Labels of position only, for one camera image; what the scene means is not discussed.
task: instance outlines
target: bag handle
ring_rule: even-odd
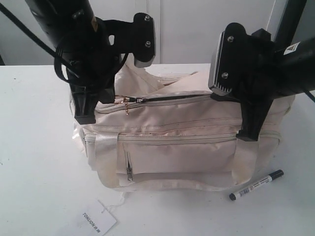
[[[259,142],[245,142],[237,139],[235,155],[232,163],[234,185],[228,187],[211,186],[195,180],[157,179],[128,186],[120,186],[116,174],[118,133],[99,132],[95,141],[96,170],[103,185],[118,191],[133,192],[137,190],[162,189],[196,189],[206,191],[222,191],[232,186],[248,182],[255,170],[258,157]]]

